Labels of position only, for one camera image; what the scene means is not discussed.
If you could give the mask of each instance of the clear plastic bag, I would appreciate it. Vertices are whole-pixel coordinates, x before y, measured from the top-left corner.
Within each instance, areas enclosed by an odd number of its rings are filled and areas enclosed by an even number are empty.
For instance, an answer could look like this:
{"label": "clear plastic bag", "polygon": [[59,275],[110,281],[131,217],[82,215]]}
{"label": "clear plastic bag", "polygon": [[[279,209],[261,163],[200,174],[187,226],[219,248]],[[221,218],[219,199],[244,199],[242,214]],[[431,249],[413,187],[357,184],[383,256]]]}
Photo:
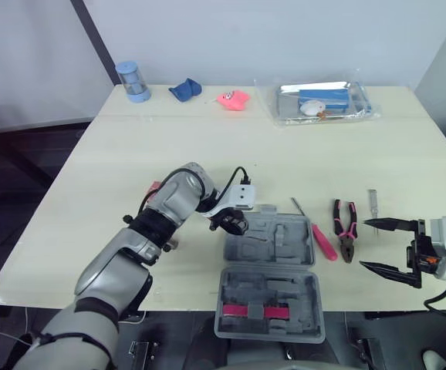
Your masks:
{"label": "clear plastic bag", "polygon": [[358,71],[293,82],[254,80],[257,96],[278,126],[352,122],[378,117]]}

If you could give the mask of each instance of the pink screwdriver handle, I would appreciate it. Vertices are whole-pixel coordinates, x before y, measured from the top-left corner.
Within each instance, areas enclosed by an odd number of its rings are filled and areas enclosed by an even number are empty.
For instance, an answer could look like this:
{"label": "pink screwdriver handle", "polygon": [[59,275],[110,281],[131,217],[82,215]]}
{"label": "pink screwdriver handle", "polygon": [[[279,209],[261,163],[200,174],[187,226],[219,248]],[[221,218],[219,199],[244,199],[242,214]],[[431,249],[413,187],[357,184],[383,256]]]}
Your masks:
{"label": "pink screwdriver handle", "polygon": [[326,258],[331,261],[336,261],[336,259],[338,258],[338,254],[336,254],[333,246],[316,224],[313,224],[313,234],[315,239],[317,240],[317,244],[321,247],[321,250],[323,251]]}

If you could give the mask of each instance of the tool case lid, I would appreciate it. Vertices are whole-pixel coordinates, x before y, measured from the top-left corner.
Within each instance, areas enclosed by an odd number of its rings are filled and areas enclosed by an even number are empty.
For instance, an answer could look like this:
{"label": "tool case lid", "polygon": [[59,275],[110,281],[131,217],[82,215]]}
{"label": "tool case lid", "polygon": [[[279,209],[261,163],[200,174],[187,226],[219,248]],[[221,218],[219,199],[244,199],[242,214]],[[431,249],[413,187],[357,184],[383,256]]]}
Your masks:
{"label": "tool case lid", "polygon": [[247,212],[245,235],[228,234],[225,260],[290,268],[309,268],[316,262],[312,223],[301,214],[278,214],[276,206],[262,205],[260,212]]}

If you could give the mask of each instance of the gray tool case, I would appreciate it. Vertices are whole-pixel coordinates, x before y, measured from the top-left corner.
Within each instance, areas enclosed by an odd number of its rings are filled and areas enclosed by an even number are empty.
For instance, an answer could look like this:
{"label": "gray tool case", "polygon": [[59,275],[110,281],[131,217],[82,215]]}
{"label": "gray tool case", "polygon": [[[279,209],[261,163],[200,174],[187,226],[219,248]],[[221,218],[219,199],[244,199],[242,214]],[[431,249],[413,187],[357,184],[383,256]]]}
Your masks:
{"label": "gray tool case", "polygon": [[[326,337],[309,218],[277,214],[275,206],[246,213],[248,230],[228,235],[215,334],[220,338],[321,343]],[[288,308],[288,319],[271,317]]]}

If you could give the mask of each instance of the pliers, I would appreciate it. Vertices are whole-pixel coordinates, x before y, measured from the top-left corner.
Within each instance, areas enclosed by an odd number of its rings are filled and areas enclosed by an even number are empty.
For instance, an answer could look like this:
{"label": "pliers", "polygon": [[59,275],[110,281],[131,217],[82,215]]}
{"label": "pliers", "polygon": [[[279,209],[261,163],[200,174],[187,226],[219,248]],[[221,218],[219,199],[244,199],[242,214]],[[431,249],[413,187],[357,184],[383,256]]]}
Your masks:
{"label": "pliers", "polygon": [[356,208],[354,202],[348,203],[348,209],[350,210],[350,226],[348,227],[348,230],[345,230],[340,219],[340,204],[341,202],[339,199],[334,201],[334,233],[340,238],[341,255],[345,262],[349,264],[353,259],[353,241],[358,237],[356,233]]}

